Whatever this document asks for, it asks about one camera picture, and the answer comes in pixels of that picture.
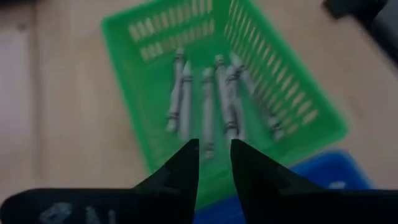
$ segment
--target floor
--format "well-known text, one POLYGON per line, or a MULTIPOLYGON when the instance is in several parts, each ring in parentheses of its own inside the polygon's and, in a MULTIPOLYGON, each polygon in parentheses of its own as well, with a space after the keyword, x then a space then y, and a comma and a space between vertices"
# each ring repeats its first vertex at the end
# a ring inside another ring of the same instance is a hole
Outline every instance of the floor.
MULTIPOLYGON (((145 178, 100 31, 104 16, 143 2, 0 9, 0 201, 32 187, 145 178)), ((396 68, 354 19, 329 18, 322 0, 257 3, 348 120, 347 137, 328 147, 347 149, 376 187, 397 189, 396 68)))

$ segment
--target plastic basket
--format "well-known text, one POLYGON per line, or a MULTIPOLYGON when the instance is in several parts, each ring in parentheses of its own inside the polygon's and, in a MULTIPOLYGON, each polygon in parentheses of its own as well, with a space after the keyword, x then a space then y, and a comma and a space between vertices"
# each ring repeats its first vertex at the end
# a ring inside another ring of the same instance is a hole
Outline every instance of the plastic basket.
MULTIPOLYGON (((165 131, 178 46, 185 48, 193 66, 193 138, 202 135, 202 72, 214 65, 217 54, 229 63, 231 51, 247 65, 287 133, 274 142, 248 93, 239 86, 249 144, 291 164, 346 134, 344 122, 309 72, 248 0, 151 1, 105 18, 102 25, 151 172, 183 145, 175 133, 165 131)), ((201 161, 197 208, 235 193, 217 91, 215 104, 215 158, 201 161)))

